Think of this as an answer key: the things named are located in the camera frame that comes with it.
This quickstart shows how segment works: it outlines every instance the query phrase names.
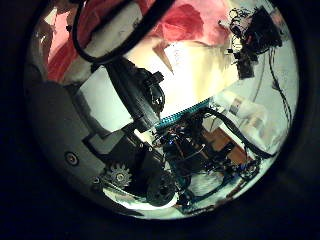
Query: red cloth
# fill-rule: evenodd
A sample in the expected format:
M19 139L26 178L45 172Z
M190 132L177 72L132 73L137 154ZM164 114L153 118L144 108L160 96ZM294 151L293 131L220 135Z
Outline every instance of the red cloth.
M101 19L122 0L91 0L79 20L78 38L85 47L90 41L91 32ZM142 14L145 14L155 0L135 0ZM159 21L150 36L163 38L167 42L193 40L207 45L225 43L229 32L218 25L219 20L227 19L225 0L176 0L171 9ZM69 37L48 64L48 78L61 81L65 71L77 57L72 38Z

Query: bolt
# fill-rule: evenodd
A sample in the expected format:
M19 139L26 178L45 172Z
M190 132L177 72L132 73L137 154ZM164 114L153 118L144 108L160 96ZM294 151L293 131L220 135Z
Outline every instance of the bolt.
M117 181L118 181L118 182L122 182L122 181L124 180L124 176L123 176L123 174L121 174L121 173L118 174L116 178L117 178Z
M98 184L100 182L100 179L98 177L96 177L94 180L93 180L93 183L95 184Z
M65 160L67 163L69 163L71 166L77 166L79 164L79 159L77 156L72 152L67 152L65 154Z

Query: wire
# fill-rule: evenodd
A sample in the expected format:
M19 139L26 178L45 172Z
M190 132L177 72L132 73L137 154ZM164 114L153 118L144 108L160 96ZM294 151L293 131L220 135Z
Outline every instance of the wire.
M161 17L167 12L172 6L175 0L157 0L145 14L141 22L135 28L135 30L129 35L129 37L117 48L111 52L101 56L93 57L86 53L78 41L78 25L81 16L82 9L84 7L84 1L80 1L77 9L76 16L74 18L74 24L72 27L72 40L75 49L78 54L86 61L95 64L107 64L114 59L117 59L128 51L130 51L135 45L137 45L141 39L149 33L149 31L156 25Z
M282 98L282 103L283 103L283 108L284 108L284 113L286 115L286 119L287 119L287 131L289 131L290 126L292 125L292 111L291 111L291 107L288 103L288 100L285 96L285 94L283 93L283 90L280 87L279 84L279 80L277 78L277 76L274 73L274 56L275 56L275 48L271 48L269 50L269 67L270 67L270 72L273 78L273 83L274 83L274 88L280 93L280 96Z
M237 126L226 116L224 116L223 114L211 109L211 108L203 108L199 111L199 113L211 113L212 115L216 116L217 118L219 118L220 120L222 120L222 122L226 125L226 127L234 134L236 135L245 146L247 146L253 153L255 153L256 155L260 156L261 158L264 159L268 159L268 158L272 158L274 156L276 156L276 153L274 154L270 154L267 153L263 150L261 150L260 148L258 148L256 145L252 144L239 130L239 128L237 128Z

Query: metal gear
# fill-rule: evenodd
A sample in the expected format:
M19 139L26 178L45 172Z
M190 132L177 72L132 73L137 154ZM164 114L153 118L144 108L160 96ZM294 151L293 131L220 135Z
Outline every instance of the metal gear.
M111 165L110 169L106 172L106 179L118 188L124 189L128 187L131 182L132 175L129 171L125 164L120 165L117 163Z

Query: white panel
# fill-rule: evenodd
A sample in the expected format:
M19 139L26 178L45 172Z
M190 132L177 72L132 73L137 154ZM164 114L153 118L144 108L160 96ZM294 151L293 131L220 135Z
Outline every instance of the white panel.
M133 122L104 67L94 72L81 86L79 92L90 108L88 114L95 118L104 129L114 132Z

